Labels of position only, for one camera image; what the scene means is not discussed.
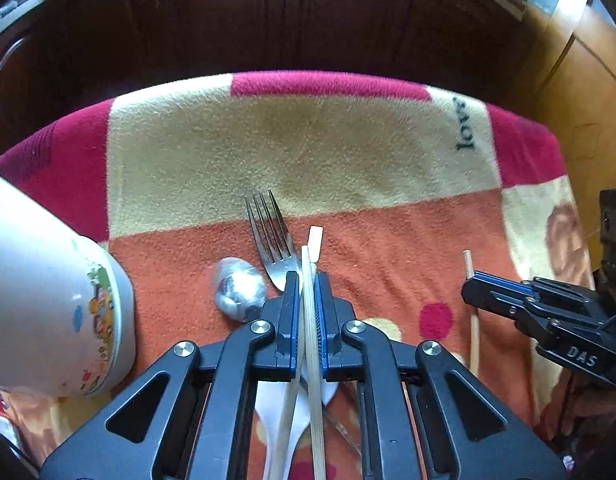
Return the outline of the right bare hand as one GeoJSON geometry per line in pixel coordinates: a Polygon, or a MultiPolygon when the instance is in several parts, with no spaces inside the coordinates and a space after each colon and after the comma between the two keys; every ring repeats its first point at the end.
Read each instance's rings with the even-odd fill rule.
{"type": "Polygon", "coordinates": [[[570,436],[575,420],[602,416],[616,419],[616,388],[600,387],[588,378],[562,370],[551,392],[550,401],[540,414],[535,432],[545,441],[557,434],[570,436]]]}

